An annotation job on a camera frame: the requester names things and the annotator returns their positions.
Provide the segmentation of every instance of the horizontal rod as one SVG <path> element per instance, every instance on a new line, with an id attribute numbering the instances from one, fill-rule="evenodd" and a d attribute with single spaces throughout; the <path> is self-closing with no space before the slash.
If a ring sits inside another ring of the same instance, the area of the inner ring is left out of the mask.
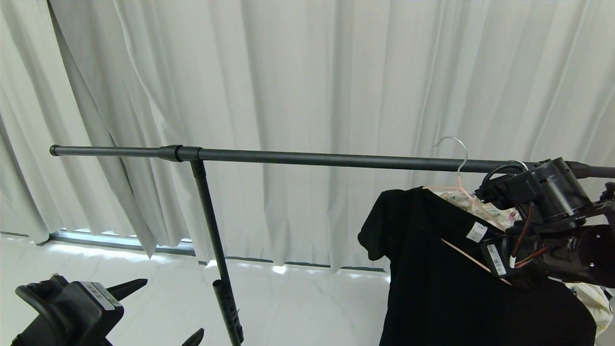
<path id="1" fill-rule="evenodd" d="M 463 162 L 461 159 L 409 158 L 401 156 L 373 156 L 321 153 L 292 153 L 284 151 L 224 150 L 183 147 L 181 145 L 160 148 L 114 148 L 114 147 L 62 147 L 50 149 L 55 156 L 132 156 L 163 158 L 171 161 L 227 161 L 248 163 L 299 164 L 308 166 L 363 167 L 381 169 L 407 169 L 416 171 L 454 172 Z M 506 161 L 467 160 L 463 172 L 488 173 Z M 528 167 L 536 163 L 526 162 Z M 577 178 L 615 178 L 615 167 L 588 166 L 568 161 Z M 500 173 L 516 173 L 515 169 L 503 169 Z"/>

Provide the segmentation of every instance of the curtain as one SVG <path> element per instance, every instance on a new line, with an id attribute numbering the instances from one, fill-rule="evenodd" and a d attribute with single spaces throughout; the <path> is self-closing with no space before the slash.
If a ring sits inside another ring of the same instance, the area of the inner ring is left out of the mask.
<path id="1" fill-rule="evenodd" d="M 21 196 L 3 189 L 3 203 L 42 220 L 32 234 L 134 233 L 150 254 L 191 238 L 199 260 L 213 257 L 188 164 L 52 158 L 53 143 L 460 158 L 454 141 L 433 147 L 452 135 L 471 159 L 615 165 L 612 1 L 2 6 L 15 48 L 0 111 Z M 381 191 L 456 179 L 205 165 L 227 255 L 334 269 L 385 265 L 356 240 Z M 472 190 L 482 175 L 462 179 Z M 596 198 L 604 181 L 582 183 Z"/>

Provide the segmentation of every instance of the patterned garment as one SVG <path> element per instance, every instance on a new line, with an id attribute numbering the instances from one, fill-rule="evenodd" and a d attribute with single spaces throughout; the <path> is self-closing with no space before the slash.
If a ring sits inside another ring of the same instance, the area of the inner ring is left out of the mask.
<path id="1" fill-rule="evenodd" d="M 449 191 L 440 193 L 439 196 L 454 206 L 476 215 L 489 223 L 493 223 L 463 192 Z M 516 220 L 521 220 L 519 213 L 514 208 L 501 211 L 491 203 L 482 204 L 482 206 L 485 208 L 486 212 L 506 228 L 512 227 Z M 613 311 L 611 310 L 609 300 L 606 298 L 602 288 L 586 283 L 565 283 L 565 285 L 592 314 L 596 321 L 596 337 L 598 337 L 613 320 Z"/>

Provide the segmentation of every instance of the tile floor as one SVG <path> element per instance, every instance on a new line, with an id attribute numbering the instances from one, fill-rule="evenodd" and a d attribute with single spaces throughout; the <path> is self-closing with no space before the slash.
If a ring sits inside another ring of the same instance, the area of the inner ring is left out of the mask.
<path id="1" fill-rule="evenodd" d="M 385 273 L 269 263 L 228 261 L 244 327 L 245 346 L 374 346 L 386 313 L 389 276 Z M 205 328 L 201 346 L 230 345 L 212 282 L 215 263 L 193 257 L 49 243 L 0 236 L 0 345 L 36 316 L 14 293 L 17 286 L 59 273 L 68 281 L 105 286 L 146 278 L 149 283 L 124 299 L 123 319 L 109 334 L 122 345 L 181 345 Z"/>

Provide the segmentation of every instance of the pink hanger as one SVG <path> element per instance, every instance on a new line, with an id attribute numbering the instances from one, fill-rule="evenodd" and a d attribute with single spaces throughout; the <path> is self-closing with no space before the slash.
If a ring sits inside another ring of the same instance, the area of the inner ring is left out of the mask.
<path id="1" fill-rule="evenodd" d="M 472 204 L 474 204 L 475 206 L 477 206 L 482 212 L 485 213 L 485 215 L 487 215 L 487 217 L 493 221 L 493 223 L 496 224 L 496 226 L 504 231 L 505 227 L 499 222 L 497 221 L 491 214 L 489 214 L 485 208 L 483 208 L 483 206 L 480 204 L 480 202 L 476 201 L 467 191 L 466 189 L 463 188 L 463 186 L 461 185 L 461 168 L 463 167 L 463 165 L 466 164 L 467 162 L 467 148 L 465 146 L 465 144 L 463 144 L 462 141 L 460 141 L 459 139 L 455 138 L 455 137 L 450 137 L 450 136 L 444 136 L 442 138 L 440 138 L 440 141 L 438 142 L 438 144 L 434 145 L 434 148 L 439 146 L 442 141 L 446 138 L 449 139 L 454 139 L 456 140 L 459 144 L 461 144 L 461 146 L 463 147 L 464 153 L 466 154 L 466 158 L 463 160 L 463 162 L 459 165 L 459 167 L 457 168 L 457 186 L 455 187 L 443 187 L 443 186 L 423 186 L 423 188 L 428 188 L 430 190 L 455 190 L 455 191 L 461 191 L 466 197 L 468 197 L 468 199 L 470 199 L 470 201 L 472 202 Z"/>

